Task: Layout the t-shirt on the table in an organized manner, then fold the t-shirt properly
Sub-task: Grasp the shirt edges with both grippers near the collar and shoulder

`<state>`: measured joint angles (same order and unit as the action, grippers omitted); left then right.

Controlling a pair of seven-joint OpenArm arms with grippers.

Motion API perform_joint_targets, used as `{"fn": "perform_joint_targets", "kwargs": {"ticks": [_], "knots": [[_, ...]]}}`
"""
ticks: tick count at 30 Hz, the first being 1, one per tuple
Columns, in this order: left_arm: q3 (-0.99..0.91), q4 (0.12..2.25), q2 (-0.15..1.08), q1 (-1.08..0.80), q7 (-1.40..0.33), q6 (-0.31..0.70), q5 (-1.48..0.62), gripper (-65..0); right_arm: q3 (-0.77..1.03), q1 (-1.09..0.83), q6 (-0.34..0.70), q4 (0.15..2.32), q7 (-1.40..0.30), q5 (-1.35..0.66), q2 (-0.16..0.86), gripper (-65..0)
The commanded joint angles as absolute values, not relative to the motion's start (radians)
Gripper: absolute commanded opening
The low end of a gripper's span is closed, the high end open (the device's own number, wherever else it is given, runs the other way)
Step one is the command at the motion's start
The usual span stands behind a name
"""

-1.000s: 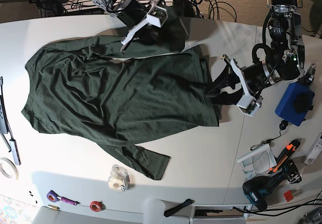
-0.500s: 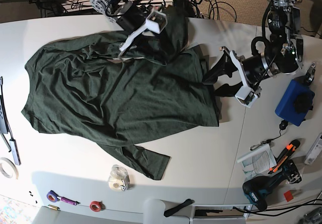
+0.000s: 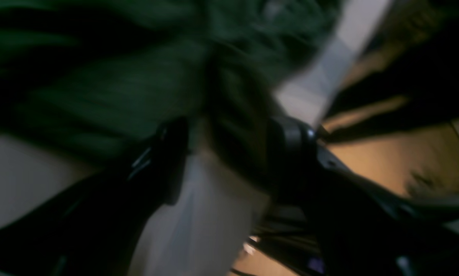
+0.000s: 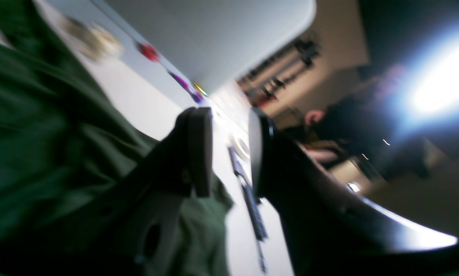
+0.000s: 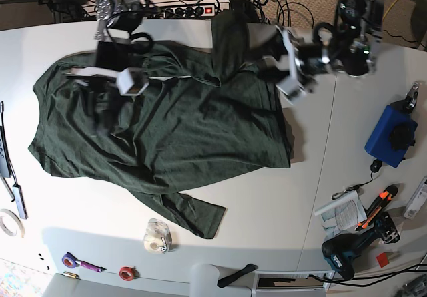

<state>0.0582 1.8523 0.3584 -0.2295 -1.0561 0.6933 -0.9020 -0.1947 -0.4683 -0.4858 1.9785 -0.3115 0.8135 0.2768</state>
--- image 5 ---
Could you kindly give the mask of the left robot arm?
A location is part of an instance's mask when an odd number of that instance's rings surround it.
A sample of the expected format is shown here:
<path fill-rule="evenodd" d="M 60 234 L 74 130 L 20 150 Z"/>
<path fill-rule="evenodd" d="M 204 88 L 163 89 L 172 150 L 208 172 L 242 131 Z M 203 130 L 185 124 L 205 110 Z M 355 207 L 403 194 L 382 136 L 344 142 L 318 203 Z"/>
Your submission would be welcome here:
<path fill-rule="evenodd" d="M 293 103 L 311 92 L 319 75 L 374 73 L 382 42 L 384 0 L 338 0 L 334 22 L 321 22 L 305 41 L 290 29 L 277 27 L 274 36 L 255 49 L 261 62 L 257 77 L 273 83 Z"/>

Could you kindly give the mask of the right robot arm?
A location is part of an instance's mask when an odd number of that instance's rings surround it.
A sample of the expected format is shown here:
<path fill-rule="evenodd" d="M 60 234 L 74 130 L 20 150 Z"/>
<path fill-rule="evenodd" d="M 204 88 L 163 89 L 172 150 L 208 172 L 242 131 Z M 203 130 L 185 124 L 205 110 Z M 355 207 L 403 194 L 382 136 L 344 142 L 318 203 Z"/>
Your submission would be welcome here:
<path fill-rule="evenodd" d="M 85 109 L 97 133 L 107 133 L 115 125 L 122 97 L 137 97 L 149 87 L 149 77 L 132 66 L 131 58 L 153 48 L 152 37 L 136 31 L 155 11 L 150 4 L 151 0 L 96 0 L 95 63 L 71 69 L 67 78 L 87 90 Z"/>

